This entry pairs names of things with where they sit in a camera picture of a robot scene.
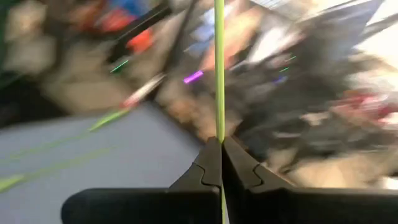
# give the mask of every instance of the red object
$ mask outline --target red object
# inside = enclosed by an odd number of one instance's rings
[[[125,28],[136,18],[122,9],[115,9],[104,18],[102,22],[103,32],[116,32]],[[152,45],[152,32],[150,29],[145,30],[136,37],[132,38],[127,47],[138,53],[148,49]]]

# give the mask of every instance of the purple light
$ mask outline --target purple light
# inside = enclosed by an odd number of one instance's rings
[[[199,71],[195,72],[194,74],[188,76],[187,78],[184,78],[183,81],[184,81],[185,84],[189,84],[190,82],[198,79],[202,75],[203,75],[203,71],[199,70]]]

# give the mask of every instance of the black structure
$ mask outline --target black structure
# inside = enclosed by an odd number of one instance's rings
[[[229,222],[398,223],[393,190],[302,189],[256,162],[232,138],[207,145],[169,189],[91,189],[62,207],[64,224],[221,223],[221,176]]]

